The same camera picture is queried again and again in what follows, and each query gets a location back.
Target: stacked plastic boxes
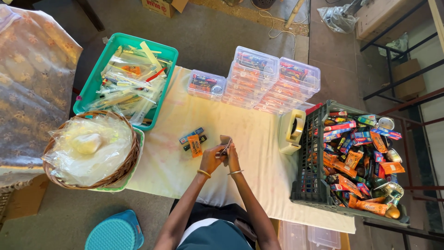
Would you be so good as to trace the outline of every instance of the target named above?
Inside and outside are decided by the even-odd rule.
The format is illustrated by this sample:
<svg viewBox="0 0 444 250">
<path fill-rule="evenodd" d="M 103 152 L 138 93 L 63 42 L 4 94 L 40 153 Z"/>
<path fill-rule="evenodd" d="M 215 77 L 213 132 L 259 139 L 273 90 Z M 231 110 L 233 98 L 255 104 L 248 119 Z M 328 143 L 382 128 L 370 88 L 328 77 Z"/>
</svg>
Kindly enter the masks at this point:
<svg viewBox="0 0 444 250">
<path fill-rule="evenodd" d="M 319 92 L 320 77 L 318 68 L 281 57 L 278 81 L 254 108 L 273 114 L 290 112 Z"/>
<path fill-rule="evenodd" d="M 211 101 L 221 101 L 225 77 L 193 69 L 188 80 L 188 94 Z"/>
<path fill-rule="evenodd" d="M 278 65 L 277 57 L 238 46 L 222 102 L 252 109 L 278 80 Z"/>
</svg>

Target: green plastic crate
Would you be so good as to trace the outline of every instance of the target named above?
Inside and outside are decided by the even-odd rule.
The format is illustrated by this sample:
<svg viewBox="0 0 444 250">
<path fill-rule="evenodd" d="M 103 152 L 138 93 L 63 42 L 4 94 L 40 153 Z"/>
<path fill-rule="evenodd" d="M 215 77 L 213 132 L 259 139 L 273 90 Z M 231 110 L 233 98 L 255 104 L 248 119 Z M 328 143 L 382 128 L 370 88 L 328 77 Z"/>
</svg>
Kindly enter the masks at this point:
<svg viewBox="0 0 444 250">
<path fill-rule="evenodd" d="M 329 116 L 330 112 L 347 111 L 349 114 L 370 114 L 358 109 L 350 108 L 338 104 L 336 101 L 328 100 L 320 108 L 308 114 L 305 118 L 305 127 L 302 132 L 302 137 L 299 142 L 301 149 L 299 152 L 299 165 L 297 169 L 296 180 L 293 182 L 290 200 L 297 204 L 311 206 L 337 214 L 348 216 L 362 216 L 364 219 L 374 219 L 378 221 L 395 223 L 401 226 L 409 226 L 410 221 L 402 223 L 397 219 L 391 219 L 384 216 L 379 216 L 367 211 L 359 211 L 352 208 L 337 206 L 333 203 L 330 196 L 330 185 L 324 181 L 324 168 L 322 160 L 322 152 L 324 151 L 324 140 L 322 136 L 315 136 L 313 133 L 309 134 L 310 128 L 312 131 L 318 129 L 317 134 L 324 134 L 324 122 Z M 317 160 L 309 157 L 311 153 L 317 153 Z M 402 204 L 398 204 L 400 217 L 406 215 L 406 208 Z"/>
<path fill-rule="evenodd" d="M 160 108 L 162 107 L 163 99 L 165 99 L 165 94 L 167 93 L 171 76 L 173 75 L 174 67 L 176 66 L 179 52 L 173 47 L 166 46 L 163 44 L 158 44 L 146 39 L 130 36 L 123 33 L 115 33 L 109 39 L 108 44 L 105 46 L 105 49 L 103 49 L 102 54 L 100 55 L 99 59 L 97 60 L 97 63 L 92 69 L 91 74 L 89 75 L 88 80 L 86 81 L 85 86 L 82 89 L 82 92 L 80 92 L 82 100 L 76 101 L 74 104 L 73 107 L 74 113 L 80 114 L 85 112 L 83 107 L 86 104 L 92 102 L 93 100 L 99 98 L 99 94 L 96 93 L 96 90 L 99 90 L 100 85 L 102 84 L 102 76 L 100 75 L 100 72 L 102 72 L 103 68 L 105 68 L 109 59 L 111 59 L 111 56 L 114 55 L 117 48 L 121 45 L 131 45 L 133 47 L 139 48 L 140 43 L 143 41 L 146 42 L 150 50 L 160 51 L 162 52 L 161 54 L 162 58 L 173 61 L 170 72 L 168 73 L 168 78 L 166 79 L 167 81 L 165 84 L 165 88 L 162 91 L 162 95 L 160 96 L 160 100 L 157 103 L 157 107 L 155 109 L 151 109 L 148 112 L 148 114 L 145 116 L 145 118 L 153 120 L 151 125 L 149 126 L 134 125 L 134 127 L 142 131 L 148 131 L 154 128 L 154 125 L 156 124 L 157 121 L 157 116 L 159 115 L 160 112 Z"/>
</svg>

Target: white table cloth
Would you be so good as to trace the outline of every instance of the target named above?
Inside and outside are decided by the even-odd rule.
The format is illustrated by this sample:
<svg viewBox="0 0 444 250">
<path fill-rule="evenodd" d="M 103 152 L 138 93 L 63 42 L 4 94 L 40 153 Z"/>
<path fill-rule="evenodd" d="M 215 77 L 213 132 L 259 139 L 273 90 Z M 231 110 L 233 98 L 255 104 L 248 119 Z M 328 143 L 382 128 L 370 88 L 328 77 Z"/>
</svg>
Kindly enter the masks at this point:
<svg viewBox="0 0 444 250">
<path fill-rule="evenodd" d="M 176 66 L 155 127 L 145 133 L 145 146 L 129 189 L 180 198 L 199 169 L 179 139 L 199 127 L 208 141 L 202 149 L 229 135 L 255 197 L 270 218 L 355 233 L 354 218 L 292 203 L 291 185 L 297 172 L 297 153 L 278 150 L 279 116 L 214 102 L 187 93 L 191 70 Z M 220 165 L 204 185 L 198 202 L 213 206 L 238 203 L 244 207 L 228 167 Z"/>
</svg>

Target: teal plastic tray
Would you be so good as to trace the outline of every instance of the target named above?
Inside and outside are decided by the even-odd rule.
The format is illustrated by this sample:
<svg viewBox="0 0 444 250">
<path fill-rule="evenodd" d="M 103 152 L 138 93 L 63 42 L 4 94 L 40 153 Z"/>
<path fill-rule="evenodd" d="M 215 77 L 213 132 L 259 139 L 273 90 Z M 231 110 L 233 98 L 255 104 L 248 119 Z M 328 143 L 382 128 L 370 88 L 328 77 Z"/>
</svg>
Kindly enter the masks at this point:
<svg viewBox="0 0 444 250">
<path fill-rule="evenodd" d="M 92 102 L 95 99 L 99 98 L 99 94 L 96 93 L 96 90 L 100 89 L 100 85 L 102 84 L 102 76 L 100 72 L 102 72 L 103 68 L 107 65 L 111 56 L 115 53 L 117 48 L 121 45 L 131 45 L 133 47 L 139 48 L 140 43 L 145 41 L 153 51 L 162 52 L 161 57 L 173 61 L 170 72 L 168 73 L 168 78 L 166 79 L 165 88 L 162 91 L 162 95 L 160 96 L 160 100 L 158 102 L 157 108 L 151 109 L 145 118 L 152 119 L 151 125 L 143 126 L 143 125 L 134 125 L 134 127 L 142 130 L 148 131 L 154 128 L 154 125 L 157 121 L 157 116 L 159 115 L 160 108 L 162 107 L 163 99 L 165 99 L 165 94 L 167 93 L 168 85 L 170 84 L 171 76 L 173 75 L 174 67 L 176 66 L 177 57 L 179 56 L 179 52 L 170 46 L 166 46 L 163 44 L 158 44 L 156 42 L 152 42 L 146 39 L 142 39 L 135 36 L 130 36 L 123 33 L 115 33 L 111 36 L 108 41 L 108 44 L 103 49 L 102 54 L 100 55 L 97 63 L 91 71 L 91 74 L 88 77 L 88 80 L 85 83 L 85 86 L 80 92 L 80 96 L 82 100 L 76 101 L 73 107 L 73 111 L 75 114 L 80 114 L 85 112 L 83 107 Z"/>
</svg>

